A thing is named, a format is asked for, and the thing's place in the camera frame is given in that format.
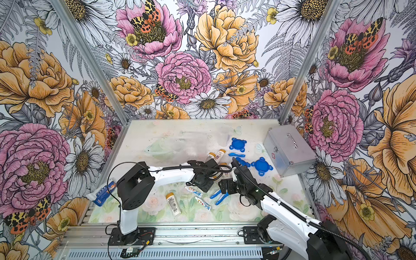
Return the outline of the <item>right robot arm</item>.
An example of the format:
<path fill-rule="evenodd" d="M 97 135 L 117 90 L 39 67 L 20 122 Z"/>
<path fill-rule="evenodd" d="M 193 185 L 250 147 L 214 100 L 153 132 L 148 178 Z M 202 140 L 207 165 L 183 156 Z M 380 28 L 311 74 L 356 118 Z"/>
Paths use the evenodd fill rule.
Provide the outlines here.
<path fill-rule="evenodd" d="M 258 223 L 262 242 L 280 242 L 306 260 L 351 260 L 347 239 L 337 228 L 322 223 L 286 203 L 272 188 L 259 184 L 237 159 L 231 163 L 232 178 L 223 192 L 239 194 L 266 216 Z"/>

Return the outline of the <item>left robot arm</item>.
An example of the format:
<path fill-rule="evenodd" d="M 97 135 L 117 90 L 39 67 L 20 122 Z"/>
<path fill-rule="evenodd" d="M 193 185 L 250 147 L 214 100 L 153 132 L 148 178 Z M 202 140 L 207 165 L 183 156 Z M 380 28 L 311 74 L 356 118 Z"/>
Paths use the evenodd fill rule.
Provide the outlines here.
<path fill-rule="evenodd" d="M 174 183 L 189 183 L 203 192 L 214 185 L 216 173 L 231 173 L 228 165 L 219 165 L 214 159 L 207 162 L 189 160 L 169 167 L 148 166 L 137 162 L 116 183 L 120 199 L 120 221 L 118 228 L 123 235 L 136 231 L 138 209 L 142 206 L 152 189 Z"/>

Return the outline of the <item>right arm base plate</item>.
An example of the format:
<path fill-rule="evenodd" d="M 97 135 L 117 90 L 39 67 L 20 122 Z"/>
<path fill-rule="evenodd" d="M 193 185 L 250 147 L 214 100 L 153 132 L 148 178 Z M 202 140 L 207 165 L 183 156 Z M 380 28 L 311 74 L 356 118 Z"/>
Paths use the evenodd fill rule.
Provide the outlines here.
<path fill-rule="evenodd" d="M 244 226 L 238 235 L 243 238 L 245 244 L 279 244 L 278 241 L 260 234 L 256 226 Z"/>

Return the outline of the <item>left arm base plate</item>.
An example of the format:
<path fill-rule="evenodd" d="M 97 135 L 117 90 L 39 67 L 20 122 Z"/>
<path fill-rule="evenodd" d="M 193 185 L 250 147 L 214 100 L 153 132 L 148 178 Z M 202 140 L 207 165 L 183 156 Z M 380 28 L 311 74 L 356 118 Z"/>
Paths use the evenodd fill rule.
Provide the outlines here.
<path fill-rule="evenodd" d="M 118 227 L 110 233 L 109 246 L 147 246 L 152 245 L 155 238 L 154 227 L 137 227 L 133 232 L 123 235 Z"/>

